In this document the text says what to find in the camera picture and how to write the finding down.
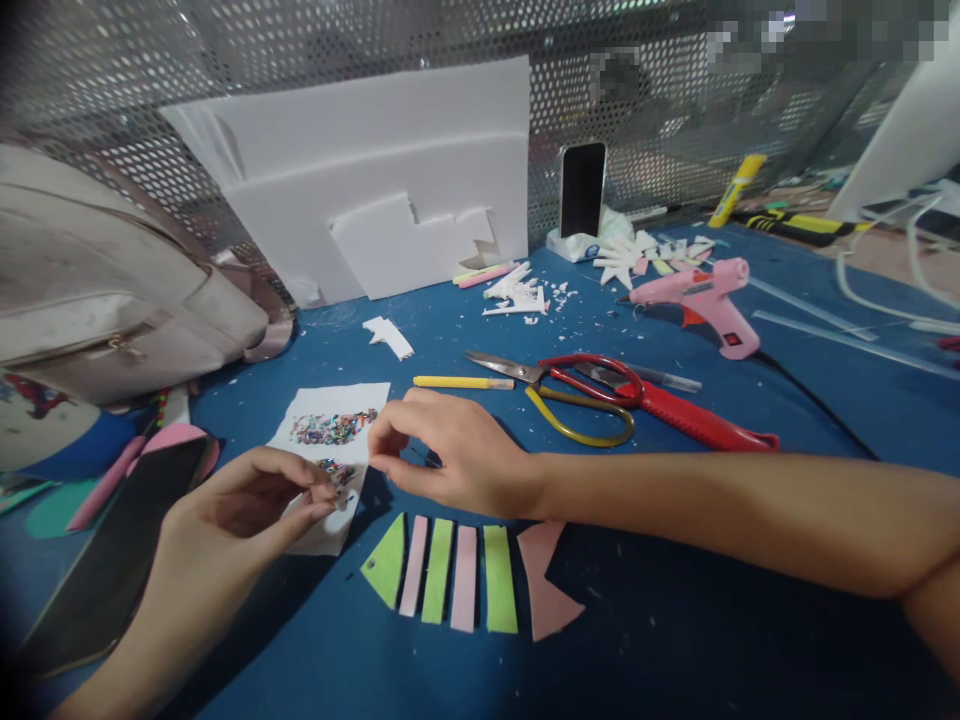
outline glue stick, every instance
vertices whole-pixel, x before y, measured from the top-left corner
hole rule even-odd
[[[736,209],[743,191],[746,190],[747,186],[757,177],[757,173],[760,172],[760,168],[763,167],[763,163],[765,163],[766,160],[766,155],[747,155],[747,157],[743,159],[743,164],[740,165],[740,169],[737,170],[737,176],[731,181],[727,192],[723,194],[723,199],[720,201],[720,204],[717,205],[717,209],[714,211],[713,217],[710,218],[710,222],[708,222],[707,225],[710,227],[723,227],[727,224],[727,220],[730,219],[730,213]]]

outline yellow glue stick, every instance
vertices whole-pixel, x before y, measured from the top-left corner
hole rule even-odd
[[[458,378],[437,377],[435,375],[417,375],[413,379],[417,387],[451,387],[473,390],[513,390],[513,380],[494,378]]]
[[[723,199],[720,200],[720,204],[717,205],[717,209],[710,218],[710,222],[707,223],[708,226],[723,227],[727,224],[727,220],[730,219],[730,213],[736,209],[743,191],[746,190],[747,186],[757,177],[757,173],[760,172],[760,168],[763,167],[763,163],[766,161],[766,155],[747,155],[743,159],[743,164],[741,164],[740,169],[737,170],[737,176],[730,182],[730,187],[727,188],[727,192],[723,194]]]

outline glitter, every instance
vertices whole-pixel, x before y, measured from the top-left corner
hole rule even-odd
[[[337,488],[342,488],[344,485],[350,482],[357,472],[356,466],[338,463],[332,458],[323,458],[321,460],[317,460],[316,465],[318,465],[321,470],[330,476],[330,480]]]
[[[352,442],[364,427],[377,419],[377,411],[350,415],[301,415],[293,422],[290,440],[301,445],[346,445]]]

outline yellow scissors handle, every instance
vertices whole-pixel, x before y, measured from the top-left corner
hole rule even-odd
[[[540,411],[540,414],[543,415],[547,422],[559,433],[566,435],[571,440],[580,443],[581,445],[589,445],[590,447],[616,447],[617,445],[623,445],[627,440],[633,437],[634,424],[633,416],[624,410],[622,407],[617,407],[611,403],[603,402],[602,400],[594,400],[593,398],[581,396],[581,395],[571,395],[569,393],[561,393],[556,390],[551,390],[547,387],[540,387],[535,389],[531,385],[527,385],[527,397],[529,397],[533,404],[537,406],[537,410]],[[623,432],[619,435],[614,435],[613,437],[598,438],[592,437],[590,435],[584,435],[583,433],[578,433],[576,430],[571,430],[562,422],[557,420],[556,415],[550,412],[550,408],[547,407],[547,404],[543,401],[544,398],[548,400],[557,400],[559,402],[564,402],[569,405],[580,405],[581,407],[593,408],[594,410],[600,410],[602,412],[610,413],[611,415],[616,415],[618,418],[623,420],[624,428]]]

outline zipper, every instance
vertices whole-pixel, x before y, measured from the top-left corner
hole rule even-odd
[[[153,329],[154,328],[152,325],[142,322],[138,325],[134,325],[132,328],[124,331],[123,333],[113,333],[104,338],[86,340],[84,342],[68,345],[64,348],[39,352],[34,355],[29,355],[25,358],[14,360],[12,363],[7,363],[6,367],[9,370],[15,371],[18,368],[23,368],[28,365],[55,362],[73,355],[95,352],[97,350],[114,350],[116,352],[121,352],[127,355],[133,362],[142,363],[146,361],[147,354],[142,350],[132,347],[129,343],[133,340],[143,337]]]

